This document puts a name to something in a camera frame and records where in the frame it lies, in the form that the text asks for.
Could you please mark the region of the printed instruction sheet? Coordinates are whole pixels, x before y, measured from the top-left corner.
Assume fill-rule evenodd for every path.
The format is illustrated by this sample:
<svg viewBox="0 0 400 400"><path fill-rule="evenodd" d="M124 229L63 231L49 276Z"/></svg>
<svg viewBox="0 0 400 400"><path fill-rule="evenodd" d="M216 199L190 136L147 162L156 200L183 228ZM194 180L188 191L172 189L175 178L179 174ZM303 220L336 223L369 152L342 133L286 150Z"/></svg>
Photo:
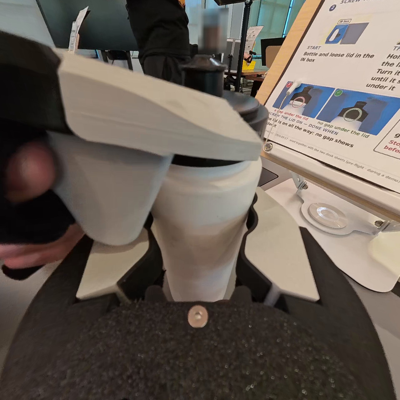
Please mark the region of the printed instruction sheet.
<svg viewBox="0 0 400 400"><path fill-rule="evenodd" d="M266 103L264 137L399 193L398 0L322 1Z"/></svg>

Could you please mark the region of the white plastic bottle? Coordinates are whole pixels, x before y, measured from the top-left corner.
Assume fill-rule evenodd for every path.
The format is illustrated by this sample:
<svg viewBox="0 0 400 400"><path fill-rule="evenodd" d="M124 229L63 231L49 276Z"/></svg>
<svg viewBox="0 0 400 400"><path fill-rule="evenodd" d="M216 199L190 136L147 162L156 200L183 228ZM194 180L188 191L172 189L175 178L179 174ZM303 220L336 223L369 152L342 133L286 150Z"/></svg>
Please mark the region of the white plastic bottle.
<svg viewBox="0 0 400 400"><path fill-rule="evenodd" d="M151 213L173 301L223 299L261 170L260 159L170 166Z"/></svg>

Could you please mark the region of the person's left hand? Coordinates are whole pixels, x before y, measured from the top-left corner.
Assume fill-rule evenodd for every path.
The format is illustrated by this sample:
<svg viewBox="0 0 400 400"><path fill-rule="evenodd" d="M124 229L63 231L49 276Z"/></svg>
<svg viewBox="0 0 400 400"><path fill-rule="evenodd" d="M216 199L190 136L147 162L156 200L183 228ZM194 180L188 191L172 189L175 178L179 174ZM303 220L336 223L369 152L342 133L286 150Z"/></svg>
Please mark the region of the person's left hand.
<svg viewBox="0 0 400 400"><path fill-rule="evenodd" d="M30 142L18 149L5 168L6 198L12 203L32 200L53 186L56 167L51 149L41 142ZM1 244L0 257L12 270L43 266L61 261L84 237L78 224L63 237L47 244Z"/></svg>

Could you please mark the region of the background wooden document stand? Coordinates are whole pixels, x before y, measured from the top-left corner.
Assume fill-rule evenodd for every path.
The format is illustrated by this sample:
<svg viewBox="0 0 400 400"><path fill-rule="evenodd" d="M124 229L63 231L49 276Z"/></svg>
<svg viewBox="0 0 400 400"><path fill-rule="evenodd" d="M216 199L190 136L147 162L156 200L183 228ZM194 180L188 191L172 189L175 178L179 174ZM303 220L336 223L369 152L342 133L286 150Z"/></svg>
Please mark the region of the background wooden document stand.
<svg viewBox="0 0 400 400"><path fill-rule="evenodd" d="M266 61L266 67L268 69L271 68L275 58L277 57L279 50L281 49L281 46L282 45L274 45L266 47L265 61Z"/></svg>

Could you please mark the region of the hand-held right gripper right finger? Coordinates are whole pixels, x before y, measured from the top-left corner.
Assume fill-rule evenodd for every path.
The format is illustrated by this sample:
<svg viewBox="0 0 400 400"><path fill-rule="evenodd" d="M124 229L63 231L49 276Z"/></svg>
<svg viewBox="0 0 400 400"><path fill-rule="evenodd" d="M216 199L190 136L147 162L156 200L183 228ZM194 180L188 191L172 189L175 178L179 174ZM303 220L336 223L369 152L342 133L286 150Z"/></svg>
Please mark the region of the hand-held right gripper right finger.
<svg viewBox="0 0 400 400"><path fill-rule="evenodd" d="M320 299L297 222L257 188L236 262L236 279L255 302L274 306L282 295Z"/></svg>

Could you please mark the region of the background instruction sheets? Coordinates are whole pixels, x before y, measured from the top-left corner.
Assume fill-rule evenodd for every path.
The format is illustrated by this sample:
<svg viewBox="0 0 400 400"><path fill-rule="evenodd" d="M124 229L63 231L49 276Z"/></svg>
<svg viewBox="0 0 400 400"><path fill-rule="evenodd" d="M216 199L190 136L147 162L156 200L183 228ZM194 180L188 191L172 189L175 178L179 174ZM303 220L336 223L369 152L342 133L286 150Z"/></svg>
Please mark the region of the background instruction sheets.
<svg viewBox="0 0 400 400"><path fill-rule="evenodd" d="M247 30L244 52L250 54L253 51L257 36L264 26L251 26Z"/></svg>

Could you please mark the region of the white stand base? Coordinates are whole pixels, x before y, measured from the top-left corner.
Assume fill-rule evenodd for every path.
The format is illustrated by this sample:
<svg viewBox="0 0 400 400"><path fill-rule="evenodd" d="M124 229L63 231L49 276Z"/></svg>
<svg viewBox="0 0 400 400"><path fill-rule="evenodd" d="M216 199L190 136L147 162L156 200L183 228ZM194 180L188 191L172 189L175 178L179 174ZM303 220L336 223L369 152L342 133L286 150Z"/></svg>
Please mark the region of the white stand base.
<svg viewBox="0 0 400 400"><path fill-rule="evenodd" d="M283 181L266 192L290 213L300 227L308 229L332 262L348 277L374 292L387 293L394 289L399 273L390 271L370 256L367 248L372 235L353 232L339 236L312 226L301 212L302 201L296 195L292 179Z"/></svg>

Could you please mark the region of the black pole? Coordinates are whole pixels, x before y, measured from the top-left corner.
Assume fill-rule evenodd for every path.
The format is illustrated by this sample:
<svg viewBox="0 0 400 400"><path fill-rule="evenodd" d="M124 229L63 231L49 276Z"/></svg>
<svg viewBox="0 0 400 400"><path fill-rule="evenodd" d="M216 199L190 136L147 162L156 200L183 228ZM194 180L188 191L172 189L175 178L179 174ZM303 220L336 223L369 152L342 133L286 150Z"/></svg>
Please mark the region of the black pole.
<svg viewBox="0 0 400 400"><path fill-rule="evenodd" d="M251 9L252 3L253 3L252 0L244 1L244 12L243 12L241 38L240 38L240 49L239 49L236 80L235 80L235 92L240 91L242 66L243 66L242 64L243 64L243 60L244 60L244 50L245 50L245 45L246 45L246 36L247 36L248 22L249 22L250 9Z"/></svg>

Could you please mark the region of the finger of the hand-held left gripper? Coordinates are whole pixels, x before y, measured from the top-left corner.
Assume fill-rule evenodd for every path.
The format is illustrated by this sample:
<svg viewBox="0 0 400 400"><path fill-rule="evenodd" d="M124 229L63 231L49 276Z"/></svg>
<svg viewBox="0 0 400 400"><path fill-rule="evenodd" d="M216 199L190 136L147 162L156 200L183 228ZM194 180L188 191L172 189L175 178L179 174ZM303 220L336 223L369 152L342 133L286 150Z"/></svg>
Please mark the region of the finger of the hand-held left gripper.
<svg viewBox="0 0 400 400"><path fill-rule="evenodd" d="M255 161L262 141L220 97L58 50L66 122L78 137L167 156Z"/></svg>

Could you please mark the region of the background wooden desk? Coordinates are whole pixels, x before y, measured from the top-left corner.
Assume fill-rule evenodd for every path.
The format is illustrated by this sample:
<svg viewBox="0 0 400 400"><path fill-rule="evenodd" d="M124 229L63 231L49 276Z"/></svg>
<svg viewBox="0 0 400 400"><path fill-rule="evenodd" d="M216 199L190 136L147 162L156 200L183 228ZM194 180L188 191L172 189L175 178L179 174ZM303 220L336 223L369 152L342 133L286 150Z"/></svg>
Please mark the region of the background wooden desk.
<svg viewBox="0 0 400 400"><path fill-rule="evenodd" d="M245 80L250 80L254 82L259 82L259 84L256 84L256 92L259 90L261 87L261 84L263 80L265 79L267 71L265 70L245 70L242 71L241 77L244 78ZM237 76L237 71L235 70L225 70L224 71L224 89L225 90L231 90L231 87L235 87L236 83L236 76Z"/></svg>

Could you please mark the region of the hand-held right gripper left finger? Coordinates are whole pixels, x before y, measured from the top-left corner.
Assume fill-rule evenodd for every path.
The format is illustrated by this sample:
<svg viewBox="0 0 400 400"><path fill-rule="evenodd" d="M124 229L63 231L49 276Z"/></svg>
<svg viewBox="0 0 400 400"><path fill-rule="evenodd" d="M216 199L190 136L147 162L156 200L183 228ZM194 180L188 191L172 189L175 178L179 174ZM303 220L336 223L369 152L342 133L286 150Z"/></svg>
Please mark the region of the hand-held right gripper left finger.
<svg viewBox="0 0 400 400"><path fill-rule="evenodd" d="M83 301L113 294L125 303L141 299L162 280L162 261L151 229L143 228L134 242L123 246L94 242L76 297Z"/></svg>

